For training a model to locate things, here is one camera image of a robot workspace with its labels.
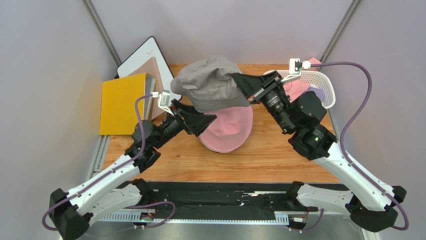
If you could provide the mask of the pink bucket hat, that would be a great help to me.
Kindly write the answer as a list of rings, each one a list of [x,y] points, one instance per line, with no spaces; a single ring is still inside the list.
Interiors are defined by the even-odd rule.
[[[215,115],[216,119],[199,136],[207,149],[226,154],[246,142],[253,127],[254,112],[251,106],[229,107],[209,114]]]

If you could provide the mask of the grey hat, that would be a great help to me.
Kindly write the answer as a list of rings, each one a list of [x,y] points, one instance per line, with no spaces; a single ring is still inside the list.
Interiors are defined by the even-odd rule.
[[[174,94],[186,96],[200,113],[250,104],[233,80],[240,68],[222,56],[210,56],[186,65],[171,81]]]

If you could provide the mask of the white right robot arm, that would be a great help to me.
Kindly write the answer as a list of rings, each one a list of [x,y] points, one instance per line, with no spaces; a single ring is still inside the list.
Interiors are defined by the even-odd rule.
[[[285,195],[288,205],[340,213],[373,233],[395,227],[397,207],[406,190],[384,183],[349,159],[337,137],[321,124],[327,110],[314,92],[290,101],[277,71],[260,76],[234,73],[231,77],[250,104],[262,104],[282,133],[290,135],[288,143],[300,156],[322,166],[346,186],[346,190],[331,190],[295,181]]]

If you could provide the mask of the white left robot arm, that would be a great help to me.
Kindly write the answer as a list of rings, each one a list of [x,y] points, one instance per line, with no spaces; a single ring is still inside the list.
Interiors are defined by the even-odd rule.
[[[64,240],[77,240],[103,217],[148,204],[153,191],[143,179],[134,180],[119,192],[114,189],[150,168],[161,156],[158,149],[177,134],[184,131],[198,137],[216,118],[174,99],[160,125],[150,120],[137,123],[131,135],[132,145],[108,168],[74,188],[58,188],[50,194],[45,217],[52,221],[51,229]]]

